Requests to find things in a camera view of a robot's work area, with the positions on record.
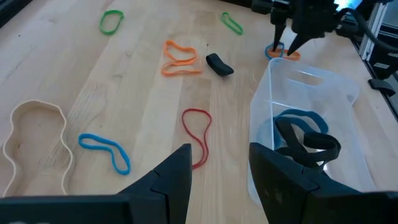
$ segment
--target blue rubber band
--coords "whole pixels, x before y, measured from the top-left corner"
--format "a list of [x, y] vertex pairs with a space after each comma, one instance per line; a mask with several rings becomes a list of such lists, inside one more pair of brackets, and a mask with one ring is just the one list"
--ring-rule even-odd
[[[301, 118], [294, 118], [294, 117], [289, 117], [286, 115], [306, 116], [313, 120], [313, 122], [318, 126], [319, 131], [316, 131], [313, 128], [311, 128], [311, 126]], [[299, 127], [301, 130], [303, 130], [304, 133], [316, 132], [316, 133], [326, 134], [329, 131], [329, 127], [326, 124], [325, 120], [316, 112], [302, 111], [302, 110], [298, 110], [298, 109], [288, 109], [288, 110], [281, 112], [279, 115], [273, 117], [273, 119], [272, 119], [273, 126], [274, 126], [273, 127], [273, 129], [274, 129], [274, 149], [279, 148], [283, 142], [282, 136], [280, 135], [280, 133], [275, 125], [275, 121], [281, 117], [289, 119], [289, 121], [292, 124]], [[262, 134], [261, 130], [269, 127], [270, 124], [268, 123], [268, 125], [267, 125], [267, 122], [270, 122], [270, 120], [265, 121], [259, 128], [259, 131], [257, 132], [257, 139], [261, 139], [261, 134]]]
[[[274, 46], [274, 43], [271, 43], [270, 45], [268, 45], [266, 47], [266, 49], [264, 50], [264, 55], [266, 56], [266, 58], [268, 58], [268, 60], [273, 59], [269, 54], [268, 54], [268, 50]], [[282, 48], [282, 50], [280, 51], [279, 57], [282, 57], [284, 55], [284, 50], [285, 50], [285, 44], [282, 42], [278, 43], [278, 46], [280, 46]]]
[[[116, 147], [119, 150], [120, 155], [124, 159], [124, 162], [127, 165], [127, 169], [126, 170], [121, 170], [121, 169], [118, 168], [118, 166], [116, 165], [115, 158], [114, 158], [113, 150], [110, 147], [101, 146], [101, 145], [86, 144], [86, 143], [83, 142], [84, 139], [92, 139], [92, 140], [97, 141], [99, 143], [103, 143], [103, 144], [107, 144], [107, 145]], [[112, 140], [105, 139], [105, 138], [102, 138], [102, 137], [99, 137], [99, 136], [97, 136], [95, 134], [90, 134], [90, 133], [82, 133], [82, 134], [80, 134], [79, 137], [78, 137], [78, 142], [79, 142], [79, 145], [82, 148], [84, 148], [84, 149], [104, 150], [104, 151], [109, 152], [111, 154], [111, 157], [112, 157], [112, 165], [113, 165], [114, 169], [116, 170], [116, 172], [118, 172], [121, 175], [128, 175], [130, 173], [130, 159], [129, 159], [129, 156], [126, 154], [124, 149], [117, 142], [114, 142]]]

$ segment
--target transparent bin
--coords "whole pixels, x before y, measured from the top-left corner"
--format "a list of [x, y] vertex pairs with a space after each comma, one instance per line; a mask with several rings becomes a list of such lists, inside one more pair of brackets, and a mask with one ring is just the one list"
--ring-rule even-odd
[[[287, 109], [314, 111], [328, 124], [328, 134], [341, 143], [340, 155], [325, 166], [325, 172], [333, 180], [358, 191], [375, 191], [376, 186], [351, 119], [353, 103], [358, 95], [359, 86], [353, 80], [302, 63], [274, 58], [269, 62], [251, 102], [250, 142], [258, 142], [274, 150], [274, 116]], [[318, 130], [311, 119], [300, 118]], [[303, 134], [297, 130], [295, 132], [300, 139]], [[248, 191], [251, 198], [261, 205], [250, 164]]]

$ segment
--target wooden surface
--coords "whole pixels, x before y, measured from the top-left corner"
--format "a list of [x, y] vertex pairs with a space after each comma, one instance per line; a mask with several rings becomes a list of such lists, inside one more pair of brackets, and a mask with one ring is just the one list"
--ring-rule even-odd
[[[98, 30], [107, 9], [125, 14], [111, 37]], [[243, 25], [243, 36], [220, 22], [223, 11]], [[202, 108], [213, 116], [210, 156], [193, 172], [187, 223], [264, 223], [264, 212], [246, 188], [249, 104], [267, 67], [263, 50], [273, 33], [269, 16], [215, 0], [32, 1], [0, 29], [0, 143], [19, 103], [40, 99], [60, 105], [68, 116], [67, 144], [76, 158], [71, 194], [113, 194], [185, 142], [193, 143], [197, 161], [200, 148], [183, 131], [180, 115], [188, 107]], [[282, 41], [289, 44], [293, 38], [287, 30]], [[216, 52], [235, 73], [221, 79], [205, 67], [194, 77], [164, 78], [160, 66], [167, 39], [196, 48], [202, 59]], [[300, 53], [302, 63], [350, 77], [361, 87], [353, 119], [371, 175], [379, 189], [398, 190], [398, 123], [381, 94], [368, 87], [370, 75], [350, 40], [328, 34], [305, 44]], [[205, 117], [190, 114], [187, 119], [200, 134]], [[68, 164], [54, 134], [60, 119], [32, 111], [23, 120], [32, 133], [27, 140], [48, 139], [42, 147], [15, 152], [29, 171], [19, 194], [59, 194], [57, 183]], [[78, 146], [82, 132], [119, 142], [131, 158], [131, 174], [115, 173], [107, 153]], [[0, 156], [1, 191], [11, 173]], [[40, 181], [48, 175], [52, 181]]]

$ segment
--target red rubber band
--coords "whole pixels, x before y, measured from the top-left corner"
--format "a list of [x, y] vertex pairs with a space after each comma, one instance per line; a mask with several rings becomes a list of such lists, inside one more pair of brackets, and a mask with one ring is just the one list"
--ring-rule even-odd
[[[188, 112], [204, 113], [205, 115], [207, 115], [207, 117], [209, 117], [210, 121], [207, 124], [205, 132], [203, 133], [203, 141], [205, 143], [203, 143], [198, 137], [196, 137], [194, 134], [192, 134], [191, 131], [188, 129], [187, 125], [185, 124], [184, 116]], [[202, 110], [202, 109], [188, 108], [182, 113], [181, 120], [182, 120], [182, 125], [184, 126], [185, 131], [189, 134], [189, 136], [191, 136], [194, 140], [196, 140], [197, 143], [199, 143], [199, 145], [200, 145], [200, 147], [202, 149], [202, 154], [201, 154], [201, 158], [200, 158], [199, 162], [197, 162], [196, 164], [192, 165], [193, 169], [199, 168], [207, 161], [207, 158], [209, 156], [209, 148], [207, 146], [206, 133], [207, 133], [207, 130], [209, 129], [210, 124], [211, 124], [211, 115], [207, 111]]]

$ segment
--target green rubber band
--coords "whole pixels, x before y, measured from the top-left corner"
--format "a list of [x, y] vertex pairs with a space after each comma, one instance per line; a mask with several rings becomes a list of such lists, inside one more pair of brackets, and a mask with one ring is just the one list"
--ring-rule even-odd
[[[226, 19], [228, 19], [230, 21], [230, 23], [232, 23], [233, 25], [235, 25], [235, 27], [233, 27]], [[229, 27], [233, 32], [235, 32], [238, 35], [242, 35], [243, 34], [243, 27], [241, 25], [239, 25], [237, 22], [235, 22], [231, 16], [229, 16], [228, 12], [223, 12], [221, 15], [221, 21], [223, 21], [223, 23]]]
[[[118, 22], [118, 24], [116, 25], [116, 27], [113, 30], [105, 30], [104, 27], [103, 27], [103, 23], [104, 23], [105, 17], [110, 15], [110, 14], [119, 15], [119, 22]], [[117, 31], [117, 29], [119, 28], [120, 22], [123, 20], [123, 18], [124, 18], [124, 14], [123, 14], [122, 11], [119, 11], [119, 10], [106, 11], [102, 15], [101, 22], [99, 22], [99, 30], [105, 35], [113, 35]]]

